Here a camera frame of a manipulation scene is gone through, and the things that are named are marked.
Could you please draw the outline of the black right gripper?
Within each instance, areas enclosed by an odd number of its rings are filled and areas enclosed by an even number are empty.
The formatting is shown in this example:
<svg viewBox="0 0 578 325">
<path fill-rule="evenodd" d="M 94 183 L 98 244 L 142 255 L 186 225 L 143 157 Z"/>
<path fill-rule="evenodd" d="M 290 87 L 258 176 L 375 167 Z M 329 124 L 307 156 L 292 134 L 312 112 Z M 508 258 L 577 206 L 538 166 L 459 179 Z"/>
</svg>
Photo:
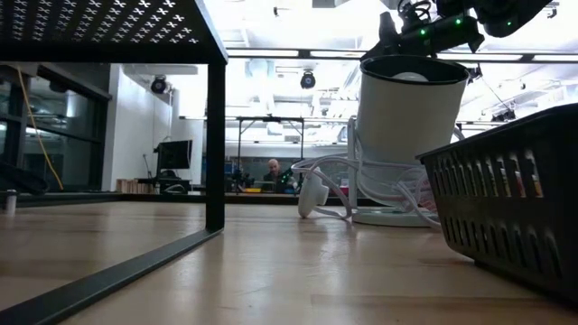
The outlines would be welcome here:
<svg viewBox="0 0 578 325">
<path fill-rule="evenodd" d="M 391 13 L 383 12 L 379 16 L 378 42 L 361 59 L 368 60 L 385 55 L 397 55 L 400 53 L 401 41 L 402 34 L 396 30 Z"/>
</svg>

